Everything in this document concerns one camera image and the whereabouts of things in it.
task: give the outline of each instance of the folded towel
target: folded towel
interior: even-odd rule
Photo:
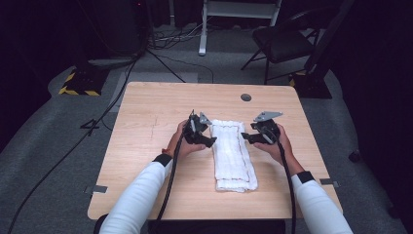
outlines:
[[[244,123],[212,120],[209,130],[212,137],[217,137],[212,146],[216,190],[255,190],[258,187],[257,178],[241,135]]]

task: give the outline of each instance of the white sleeve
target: white sleeve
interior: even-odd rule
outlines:
[[[99,233],[140,233],[152,211],[171,164],[172,160],[165,167],[159,162],[149,163],[122,193],[103,221]]]
[[[296,199],[311,233],[353,233],[341,211],[318,183],[313,179],[302,183],[298,175],[291,179]]]

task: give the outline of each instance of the wire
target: wire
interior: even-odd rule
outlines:
[[[291,199],[291,212],[292,212],[292,219],[291,219],[291,233],[295,233],[295,226],[296,226],[296,220],[297,220],[297,214],[296,214],[296,206],[295,206],[295,196],[294,196],[294,187],[292,186],[292,180],[291,180],[291,173],[289,172],[288,165],[286,163],[285,159],[285,151],[284,148],[282,147],[282,144],[280,143],[279,138],[270,130],[266,129],[267,133],[272,135],[277,142],[277,146],[280,149],[280,154],[282,156],[282,164],[284,165],[284,170],[285,170],[285,175],[288,181],[288,187],[289,187],[289,196]]]
[[[210,72],[210,74],[211,74],[211,76],[212,76],[212,84],[213,84],[213,71],[212,71],[210,68],[208,68],[208,67],[206,67],[206,66],[204,66],[204,65],[199,65],[199,64],[195,64],[195,63],[190,63],[190,62],[186,62],[186,61],[183,61],[183,60],[177,60],[177,59],[169,58],[169,57],[166,57],[166,56],[160,56],[160,55],[156,55],[156,56],[157,56],[157,57],[161,57],[161,58],[165,58],[165,59],[169,59],[169,60],[172,60],[172,61],[182,62],[182,63],[188,64],[188,65],[194,65],[194,66],[203,67],[203,68],[209,70],[209,72]]]
[[[115,105],[116,101],[119,99],[119,97],[121,96],[123,90],[125,89],[126,85],[128,84],[128,80],[129,77],[131,75],[131,70],[133,69],[134,65],[136,64],[137,59],[133,62],[133,64],[131,65],[128,75],[125,79],[125,82],[121,88],[121,91],[119,92],[119,94],[116,96],[116,98],[109,104],[109,106],[105,109],[105,111],[103,112],[102,115],[100,115],[100,117],[97,119],[97,121],[95,121],[91,128],[69,149],[69,151],[67,151],[67,153],[36,183],[36,185],[30,190],[30,192],[27,194],[27,196],[24,198],[24,200],[22,201],[22,203],[20,204],[18,210],[16,211],[12,223],[10,224],[9,227],[9,231],[8,234],[11,234],[13,231],[13,228],[15,226],[16,221],[18,220],[19,214],[22,210],[22,208],[24,207],[24,205],[26,204],[26,202],[28,201],[28,199],[31,197],[31,195],[36,191],[36,189],[40,186],[40,184],[42,184],[42,182],[55,170],[55,168],[57,168],[57,166],[59,166],[69,155],[70,153],[73,152],[73,150],[89,135],[89,133],[94,129],[94,127],[103,119],[103,117],[109,112],[109,110]]]
[[[195,31],[196,29],[198,29],[198,31],[200,31],[199,27],[200,27],[201,25],[202,25],[202,24],[200,24],[200,25],[198,25],[197,27],[195,27],[195,28],[194,28],[194,31]],[[253,29],[236,29],[236,28],[227,29],[227,28],[223,28],[223,27],[220,27],[220,26],[211,26],[211,25],[208,26],[208,34],[211,34],[212,32],[218,31],[218,30],[222,30],[222,31],[223,31],[223,30],[230,30],[230,31],[250,32],[250,31],[252,31]],[[180,42],[187,42],[187,41],[190,41],[190,40],[194,39],[195,37],[200,37],[200,36],[201,36],[201,34],[196,34],[196,35],[194,35],[194,36],[190,36],[191,33],[192,33],[192,32],[190,32],[190,33],[188,33],[186,36],[182,36],[182,37],[180,37],[180,34],[179,34],[179,35],[176,35],[176,36],[173,36],[173,37],[169,37],[169,38],[156,39],[155,41],[164,41],[164,40],[165,40],[165,41],[166,41],[165,45],[164,45],[163,47],[159,47],[159,46],[152,46],[152,45],[149,44],[149,48],[150,48],[150,49],[154,49],[154,50],[170,49],[170,48],[172,48],[173,46],[175,46],[176,44],[178,44],[178,43],[180,43]]]
[[[186,35],[184,35],[184,33],[182,32],[182,30],[180,31],[180,33],[179,34],[177,34],[177,35],[173,35],[172,36],[172,34],[170,35],[170,36],[168,36],[168,37],[161,37],[161,38],[157,38],[157,39],[155,39],[155,41],[165,41],[165,43],[164,43],[164,46],[157,46],[157,45],[151,45],[150,43],[148,44],[148,47],[150,48],[150,49],[153,49],[153,50],[162,50],[162,49],[170,49],[170,48],[172,48],[173,46],[175,46],[176,44],[178,44],[179,42],[187,42],[187,41],[190,41],[190,40],[192,40],[193,38],[195,38],[195,37],[199,37],[199,36],[201,36],[201,34],[195,34],[195,35],[193,35],[193,36],[191,36],[191,34],[195,31],[195,30],[197,30],[198,29],[198,26],[196,27],[196,28],[194,28],[194,29],[192,29],[189,33],[187,33]]]
[[[174,71],[172,71],[160,58],[158,58],[157,55],[153,54],[153,53],[152,53],[151,51],[149,51],[148,49],[146,49],[146,51],[147,51],[149,54],[151,54],[153,57],[155,57],[155,59],[157,59],[158,61],[160,61],[161,64],[162,64],[164,67],[166,67],[174,76],[176,76],[179,80],[181,80],[182,83],[186,83],[184,80],[182,80],[182,78],[181,78],[178,74],[176,74]]]
[[[181,143],[182,143],[184,133],[186,132],[187,128],[189,128],[189,124],[186,124],[184,129],[182,130],[182,133],[179,136],[178,143],[176,144],[175,151],[173,151],[173,162],[172,162],[172,169],[171,169],[170,177],[169,177],[167,193],[165,194],[164,203],[161,206],[158,217],[156,218],[156,222],[155,222],[154,226],[151,228],[151,230],[149,231],[149,234],[154,234],[155,233],[156,229],[158,228],[159,224],[161,223],[161,219],[162,219],[162,216],[165,212],[165,208],[167,207],[167,203],[168,203],[169,195],[170,195],[170,190],[172,189],[173,178],[175,177],[176,165],[178,163],[178,155],[179,155],[180,146],[181,146]]]
[[[102,119],[102,124],[103,124],[103,126],[104,126],[107,130],[113,131],[113,129],[109,128],[109,127],[104,123],[104,119]]]

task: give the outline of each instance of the black chair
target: black chair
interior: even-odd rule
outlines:
[[[320,31],[327,28],[338,11],[337,7],[313,9],[299,13],[278,25],[256,29],[252,33],[252,38],[259,50],[246,62],[241,70],[244,70],[252,61],[266,59],[264,85],[269,80],[297,72],[292,71],[276,77],[268,77],[270,62],[280,63],[309,56],[316,48]],[[302,31],[308,29],[312,29],[311,32],[304,35]],[[261,53],[264,54],[264,57],[256,58]]]

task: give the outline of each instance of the cable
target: cable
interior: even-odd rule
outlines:
[[[30,192],[27,194],[27,196],[24,198],[22,203],[20,204],[18,210],[16,211],[12,223],[10,224],[8,234],[11,234],[13,231],[13,228],[15,226],[16,221],[18,220],[18,216],[25,205],[25,203],[28,201],[28,199],[31,197],[31,195],[36,191],[36,189],[40,186],[40,184],[52,173],[52,171],[57,168],[69,155],[70,153],[73,152],[73,150],[88,136],[88,134],[94,129],[94,127],[103,119],[103,117],[109,112],[109,110],[115,105],[116,101],[119,99],[121,96],[123,90],[125,89],[126,85],[128,84],[129,77],[131,75],[131,70],[133,69],[134,65],[136,64],[137,59],[133,62],[132,66],[130,67],[130,70],[128,72],[128,75],[125,79],[125,82],[121,88],[121,91],[119,94],[116,96],[116,98],[112,101],[112,103],[109,104],[109,106],[105,109],[103,114],[95,121],[91,128],[69,149],[69,151],[36,183],[36,185],[30,190]]]
[[[284,165],[284,170],[285,170],[285,175],[288,181],[288,187],[289,187],[289,196],[291,199],[291,212],[292,212],[292,219],[291,219],[291,233],[295,233],[295,226],[296,226],[296,220],[297,220],[297,214],[296,214],[296,206],[295,206],[295,196],[294,196],[294,187],[292,185],[292,179],[291,179],[291,173],[289,172],[288,164],[286,163],[285,159],[285,151],[284,148],[282,147],[282,144],[280,143],[279,138],[273,134],[272,131],[265,129],[267,133],[272,135],[277,142],[277,146],[280,149],[280,154],[282,156],[282,164]]]
[[[164,67],[166,67],[174,76],[176,76],[179,80],[181,80],[182,83],[186,83],[184,80],[182,80],[182,78],[181,78],[178,74],[176,74],[174,71],[172,71],[160,58],[158,58],[157,55],[153,54],[153,53],[152,53],[151,51],[149,51],[148,49],[146,49],[146,51],[147,51],[149,54],[151,54],[153,57],[155,57],[155,59],[157,59],[158,61],[160,61],[161,64],[162,64]]]
[[[175,46],[176,44],[178,44],[179,42],[187,42],[192,40],[195,37],[199,37],[201,36],[201,34],[196,34],[194,36],[190,36],[198,27],[194,28],[193,30],[191,30],[189,33],[187,33],[186,35],[183,35],[183,32],[181,30],[181,33],[174,35],[174,36],[168,36],[168,37],[162,37],[159,39],[156,39],[156,41],[165,41],[164,46],[156,46],[156,45],[151,45],[150,43],[148,44],[148,47],[150,49],[153,50],[162,50],[162,49],[170,49],[173,46]]]
[[[184,136],[184,133],[186,132],[186,129],[189,128],[189,124],[186,124],[185,127],[182,130],[181,135],[179,136],[179,140],[178,143],[176,144],[175,147],[175,151],[173,151],[173,162],[172,162],[172,169],[170,171],[170,177],[169,177],[169,183],[168,183],[168,188],[167,188],[167,193],[165,194],[165,198],[164,198],[164,203],[161,206],[161,209],[159,211],[158,217],[156,218],[155,224],[154,226],[151,228],[151,230],[149,231],[149,234],[154,234],[156,229],[158,228],[162,216],[165,212],[165,208],[167,207],[167,203],[168,203],[168,199],[169,199],[169,194],[170,194],[170,190],[172,189],[172,184],[173,184],[173,178],[175,177],[175,171],[176,171],[176,165],[178,163],[178,155],[179,155],[179,150],[180,150],[180,146],[182,143],[182,139]]]
[[[134,62],[134,60],[135,60],[135,58],[131,58],[130,60],[119,61],[119,62],[114,62],[114,63],[109,63],[109,64],[93,64],[90,61],[89,61],[89,63],[91,65],[93,65],[94,67],[98,68],[98,69],[112,70],[112,69],[121,68],[121,67],[124,67],[124,66],[129,66]]]
[[[250,31],[252,31],[253,29],[234,29],[234,28],[233,28],[233,29],[226,29],[226,28],[222,28],[222,27],[219,27],[219,26],[209,26],[209,27],[208,27],[208,34],[214,32],[214,31],[217,31],[217,30],[231,30],[231,31],[240,31],[240,32],[250,32]],[[187,41],[192,40],[192,39],[195,38],[195,37],[201,36],[201,34],[197,34],[197,35],[194,35],[194,36],[189,36],[189,35],[190,35],[190,33],[189,33],[188,35],[186,35],[186,36],[179,37],[179,38],[178,38],[179,35],[176,35],[176,36],[174,36],[174,37],[171,37],[171,39],[169,40],[169,42],[168,42],[168,38],[167,38],[167,39],[158,39],[157,41],[167,40],[167,42],[165,43],[165,45],[164,45],[163,47],[151,47],[151,46],[149,46],[149,47],[150,47],[151,49],[154,49],[154,50],[170,49],[170,48],[172,48],[173,46],[175,46],[176,44],[178,44],[179,42],[187,42]],[[173,41],[174,39],[176,39],[176,38],[178,38],[179,40],[175,41],[172,45],[169,46],[169,44],[171,44],[172,41]]]
[[[177,59],[169,58],[169,57],[166,57],[166,56],[160,56],[160,55],[156,55],[156,56],[161,57],[161,58],[165,58],[165,59],[169,59],[169,60],[172,60],[172,61],[182,62],[182,63],[188,64],[188,65],[203,67],[203,68],[209,70],[210,74],[212,75],[212,84],[213,84],[213,71],[211,69],[209,69],[208,67],[204,66],[204,65],[194,64],[194,63],[186,62],[186,61],[183,61],[183,60],[177,60]]]
[[[102,119],[102,124],[103,124],[103,126],[104,126],[107,130],[113,131],[113,129],[109,128],[109,127],[104,123],[104,119]]]

